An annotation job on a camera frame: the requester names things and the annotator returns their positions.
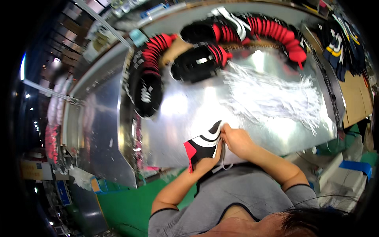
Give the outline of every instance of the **black hair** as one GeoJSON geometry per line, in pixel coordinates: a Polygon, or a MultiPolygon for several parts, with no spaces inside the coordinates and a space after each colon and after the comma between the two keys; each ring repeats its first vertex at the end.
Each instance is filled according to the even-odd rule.
{"type": "Polygon", "coordinates": [[[333,208],[300,208],[286,211],[282,223],[285,231],[300,228],[312,231],[316,236],[352,236],[356,234],[355,215],[333,208]]]}

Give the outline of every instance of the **white shoelace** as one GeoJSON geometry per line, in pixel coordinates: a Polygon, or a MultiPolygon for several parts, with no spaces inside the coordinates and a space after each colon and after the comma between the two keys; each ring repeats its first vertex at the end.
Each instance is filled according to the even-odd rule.
{"type": "Polygon", "coordinates": [[[149,90],[146,88],[146,84],[143,82],[143,87],[141,89],[141,100],[145,103],[151,102],[151,94],[150,92],[153,90],[153,88],[150,86],[149,90]]]}
{"type": "Polygon", "coordinates": [[[231,95],[222,101],[234,114],[244,115],[253,123],[270,118],[300,121],[316,135],[320,123],[322,99],[313,85],[315,78],[301,76],[300,82],[287,82],[276,76],[257,72],[249,66],[229,62],[234,72],[222,70],[231,95]]]}

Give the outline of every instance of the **woman's hand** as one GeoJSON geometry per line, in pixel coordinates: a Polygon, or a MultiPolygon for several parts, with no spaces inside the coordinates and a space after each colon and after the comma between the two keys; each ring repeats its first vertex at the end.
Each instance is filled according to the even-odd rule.
{"type": "Polygon", "coordinates": [[[248,160],[256,148],[246,130],[232,129],[227,123],[221,129],[221,138],[231,152],[244,160],[248,160]]]}
{"type": "Polygon", "coordinates": [[[199,160],[194,166],[193,174],[199,174],[201,176],[205,175],[208,171],[210,171],[220,160],[222,150],[222,140],[218,142],[216,155],[214,158],[203,158],[199,160]]]}

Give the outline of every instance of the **stack of shoe uppers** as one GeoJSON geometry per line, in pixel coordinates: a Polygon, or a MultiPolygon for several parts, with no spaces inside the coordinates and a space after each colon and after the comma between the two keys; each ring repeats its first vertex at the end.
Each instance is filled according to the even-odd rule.
{"type": "MultiPolygon", "coordinates": [[[[172,76],[195,83],[216,75],[232,57],[219,44],[248,44],[266,38],[279,42],[291,62],[303,69],[307,47],[301,32],[292,25],[260,13],[230,13],[224,7],[211,10],[205,20],[185,26],[180,37],[193,47],[179,55],[172,76]]],[[[158,60],[176,35],[161,34],[134,51],[127,68],[127,92],[142,118],[151,117],[162,101],[162,80],[158,60]]]]}

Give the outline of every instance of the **woman's arm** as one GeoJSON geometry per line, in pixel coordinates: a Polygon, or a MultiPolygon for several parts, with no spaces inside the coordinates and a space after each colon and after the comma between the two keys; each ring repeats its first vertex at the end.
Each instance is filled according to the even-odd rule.
{"type": "Polygon", "coordinates": [[[232,129],[229,124],[225,124],[221,129],[221,138],[238,157],[266,171],[282,186],[283,191],[296,184],[309,184],[299,167],[255,145],[247,131],[232,129]]]}
{"type": "Polygon", "coordinates": [[[190,188],[208,171],[210,171],[220,160],[222,141],[218,144],[215,158],[203,158],[194,166],[194,171],[190,174],[184,170],[174,181],[164,187],[153,201],[151,214],[163,209],[174,208],[183,200],[190,188]]]}

